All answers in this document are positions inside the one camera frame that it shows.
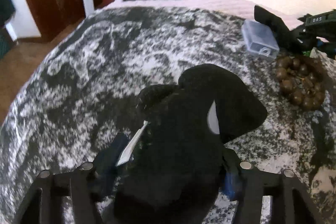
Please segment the small clear plastic box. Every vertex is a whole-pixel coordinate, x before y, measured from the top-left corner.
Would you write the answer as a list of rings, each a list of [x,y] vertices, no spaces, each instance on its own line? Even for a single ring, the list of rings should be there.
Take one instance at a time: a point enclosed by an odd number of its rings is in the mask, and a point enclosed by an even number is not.
[[[246,50],[250,55],[275,60],[280,48],[272,30],[259,22],[244,20],[241,27]]]

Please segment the pink bed sheet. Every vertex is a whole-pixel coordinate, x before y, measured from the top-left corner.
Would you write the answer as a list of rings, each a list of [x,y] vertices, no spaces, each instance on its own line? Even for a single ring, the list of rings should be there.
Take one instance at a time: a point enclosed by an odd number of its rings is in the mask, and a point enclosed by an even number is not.
[[[87,16],[85,22],[104,30],[130,25],[132,30],[231,32],[238,31],[246,19],[256,21],[254,8],[245,0],[117,0]]]

